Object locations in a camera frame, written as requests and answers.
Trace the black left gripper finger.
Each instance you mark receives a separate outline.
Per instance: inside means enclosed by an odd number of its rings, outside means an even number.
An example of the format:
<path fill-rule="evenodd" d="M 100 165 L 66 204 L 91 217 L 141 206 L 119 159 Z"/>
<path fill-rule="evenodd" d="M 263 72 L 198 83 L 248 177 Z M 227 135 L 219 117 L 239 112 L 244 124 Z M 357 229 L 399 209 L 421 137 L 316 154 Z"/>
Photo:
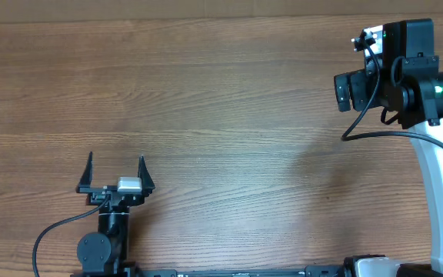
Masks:
<path fill-rule="evenodd" d="M 152 180 L 152 177 L 148 173 L 146 164 L 145 164 L 145 157 L 141 155 L 138 160 L 138 177 L 142 181 L 142 188 L 143 189 L 154 189 L 155 184 Z"/>
<path fill-rule="evenodd" d="M 93 152 L 89 152 L 85 170 L 82 173 L 82 177 L 80 178 L 77 184 L 78 189 L 87 189 L 91 187 L 92 169 L 93 169 L 92 159 L 93 159 Z"/>

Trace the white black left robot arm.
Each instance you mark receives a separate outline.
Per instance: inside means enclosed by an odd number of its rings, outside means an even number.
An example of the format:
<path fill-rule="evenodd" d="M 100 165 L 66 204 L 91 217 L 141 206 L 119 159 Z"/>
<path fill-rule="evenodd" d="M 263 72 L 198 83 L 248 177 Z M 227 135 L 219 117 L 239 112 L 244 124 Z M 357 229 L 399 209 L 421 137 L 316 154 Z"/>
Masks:
<path fill-rule="evenodd" d="M 98 230 L 82 237 L 77 257 L 82 264 L 78 276 L 140 276 L 135 262 L 128 261 L 130 208 L 142 205 L 153 193 L 155 184 L 146 168 L 145 159 L 138 159 L 135 177 L 120 177 L 115 185 L 92 187 L 92 156 L 76 187 L 87 195 L 86 204 L 98 213 Z"/>

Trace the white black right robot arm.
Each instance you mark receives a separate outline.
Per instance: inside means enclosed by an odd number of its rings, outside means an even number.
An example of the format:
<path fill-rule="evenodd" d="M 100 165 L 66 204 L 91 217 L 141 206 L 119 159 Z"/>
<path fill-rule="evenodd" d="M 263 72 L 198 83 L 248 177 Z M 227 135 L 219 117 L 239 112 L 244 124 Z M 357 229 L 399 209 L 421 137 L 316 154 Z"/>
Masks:
<path fill-rule="evenodd" d="M 431 223 L 427 264 L 384 255 L 347 257 L 341 265 L 309 265 L 304 276 L 443 276 L 443 72 L 435 54 L 434 23 L 412 19 L 365 28 L 352 40 L 361 70 L 336 75 L 341 112 L 381 109 L 384 125 L 398 123 L 418 157 Z"/>

